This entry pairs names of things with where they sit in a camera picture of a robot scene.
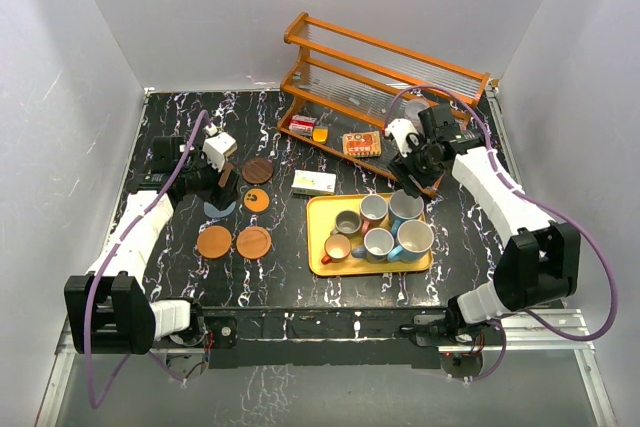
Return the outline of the blue paper coaster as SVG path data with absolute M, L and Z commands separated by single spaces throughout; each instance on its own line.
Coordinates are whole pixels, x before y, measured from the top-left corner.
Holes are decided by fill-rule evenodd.
M 237 202 L 234 201 L 230 203 L 226 208 L 219 209 L 215 207 L 212 203 L 205 202 L 204 203 L 204 214 L 210 219 L 222 219 L 230 216 L 236 209 Z

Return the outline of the dark walnut coaster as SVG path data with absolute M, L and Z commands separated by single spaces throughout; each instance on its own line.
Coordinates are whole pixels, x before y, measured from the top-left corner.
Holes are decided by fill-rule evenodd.
M 226 162 L 218 179 L 218 186 L 222 189 L 230 187 L 236 179 L 236 171 L 231 162 Z
M 268 182 L 273 174 L 273 164 L 263 157 L 250 158 L 242 167 L 243 179 L 251 185 L 262 185 Z

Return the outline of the orange black paper coaster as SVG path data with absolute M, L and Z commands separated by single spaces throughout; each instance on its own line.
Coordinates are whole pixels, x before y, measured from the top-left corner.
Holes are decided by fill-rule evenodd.
M 252 187 L 244 193 L 243 203 L 250 212 L 259 214 L 269 208 L 271 201 L 269 194 L 265 190 Z

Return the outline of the plain orange wooden coaster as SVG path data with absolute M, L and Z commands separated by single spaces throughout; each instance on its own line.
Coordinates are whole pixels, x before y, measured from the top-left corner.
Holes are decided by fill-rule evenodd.
M 232 245 L 231 232 L 219 225 L 204 229 L 198 236 L 196 248 L 207 259 L 218 259 L 226 255 Z

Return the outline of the light wooden ridged coaster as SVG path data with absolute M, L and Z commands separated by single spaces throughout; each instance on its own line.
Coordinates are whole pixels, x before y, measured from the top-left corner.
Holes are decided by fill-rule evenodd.
M 240 256 L 249 260 L 264 257 L 272 246 L 268 230 L 259 226 L 249 226 L 242 230 L 236 240 L 236 248 Z

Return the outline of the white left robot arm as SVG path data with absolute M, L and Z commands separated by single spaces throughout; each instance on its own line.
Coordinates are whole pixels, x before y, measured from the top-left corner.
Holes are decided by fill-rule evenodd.
M 207 323 L 194 301 L 149 301 L 144 274 L 162 230 L 184 198 L 197 196 L 218 210 L 235 204 L 239 174 L 229 157 L 236 148 L 227 133 L 208 134 L 200 146 L 188 146 L 180 136 L 154 138 L 151 160 L 132 180 L 107 246 L 85 274 L 65 284 L 77 352 L 141 355 L 170 335 L 186 346 L 204 339 Z

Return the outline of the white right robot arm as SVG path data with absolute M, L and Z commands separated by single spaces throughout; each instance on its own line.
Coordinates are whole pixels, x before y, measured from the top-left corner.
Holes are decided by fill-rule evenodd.
M 412 197 L 450 172 L 489 218 L 503 246 L 492 279 L 449 302 L 447 335 L 466 344 L 480 334 L 481 322 L 574 294 L 578 230 L 526 201 L 485 135 L 461 129 L 448 105 L 428 107 L 418 117 L 420 129 L 402 118 L 385 127 L 385 137 L 398 149 L 390 171 Z

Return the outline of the small grey green cup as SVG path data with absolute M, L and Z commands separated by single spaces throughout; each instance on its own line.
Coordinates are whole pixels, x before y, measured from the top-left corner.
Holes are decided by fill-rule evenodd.
M 331 234 L 343 235 L 351 239 L 360 234 L 361 228 L 362 219 L 360 214 L 352 210 L 344 210 L 337 214 Z

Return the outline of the large blue mug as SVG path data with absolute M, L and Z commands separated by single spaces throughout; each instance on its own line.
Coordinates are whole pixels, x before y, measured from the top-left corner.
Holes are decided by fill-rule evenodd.
M 397 245 L 389 252 L 389 262 L 412 263 L 425 257 L 431 250 L 434 234 L 424 221 L 414 219 L 402 223 L 396 232 Z
M 424 210 L 421 197 L 412 197 L 404 190 L 395 191 L 388 202 L 390 231 L 396 235 L 400 226 L 409 221 L 419 219 Z

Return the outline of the large blue mug front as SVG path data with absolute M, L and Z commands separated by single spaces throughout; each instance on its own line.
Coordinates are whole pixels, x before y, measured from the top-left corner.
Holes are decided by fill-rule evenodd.
M 425 257 L 431 250 L 434 234 L 424 221 L 414 219 L 402 223 L 396 232 L 397 245 L 389 252 L 389 262 L 412 263 Z

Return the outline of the orange snack package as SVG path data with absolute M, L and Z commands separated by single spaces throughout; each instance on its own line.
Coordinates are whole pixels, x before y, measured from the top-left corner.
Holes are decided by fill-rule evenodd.
M 343 153 L 350 157 L 371 158 L 382 155 L 379 131 L 351 132 L 342 136 Z

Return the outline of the grey blue speckled mug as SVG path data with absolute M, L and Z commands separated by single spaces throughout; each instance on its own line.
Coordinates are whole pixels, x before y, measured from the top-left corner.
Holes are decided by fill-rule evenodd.
M 382 263 L 394 247 L 394 237 L 388 230 L 373 228 L 365 234 L 363 244 L 352 249 L 351 255 L 370 263 Z

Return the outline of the orange yellow small packet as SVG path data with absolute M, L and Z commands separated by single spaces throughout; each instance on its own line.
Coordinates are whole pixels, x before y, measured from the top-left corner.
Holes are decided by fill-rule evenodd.
M 317 126 L 313 129 L 312 140 L 314 142 L 325 144 L 328 140 L 329 129 L 323 126 Z

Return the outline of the red white small box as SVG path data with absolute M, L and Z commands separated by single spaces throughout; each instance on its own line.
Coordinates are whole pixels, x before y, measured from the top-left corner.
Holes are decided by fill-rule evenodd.
M 311 137 L 316 126 L 317 119 L 303 115 L 293 115 L 288 124 L 288 129 L 298 135 Z

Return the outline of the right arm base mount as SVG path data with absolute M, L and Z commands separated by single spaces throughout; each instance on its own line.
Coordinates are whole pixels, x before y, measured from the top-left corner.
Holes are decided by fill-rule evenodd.
M 438 320 L 431 321 L 424 325 L 419 325 L 416 322 L 411 324 L 402 324 L 399 327 L 399 334 L 404 337 L 410 338 L 414 343 L 417 342 L 417 336 L 419 334 L 425 334 L 435 338 L 446 338 L 453 341 L 456 337 L 469 334 L 480 334 L 484 329 L 490 326 L 495 327 L 501 334 L 502 347 L 496 363 L 492 367 L 495 370 L 504 359 L 506 354 L 506 334 L 504 328 L 499 320 L 489 318 L 488 320 L 481 320 L 479 322 L 468 323 L 462 313 L 462 308 L 458 304 L 460 295 L 452 297 L 445 309 L 444 317 Z

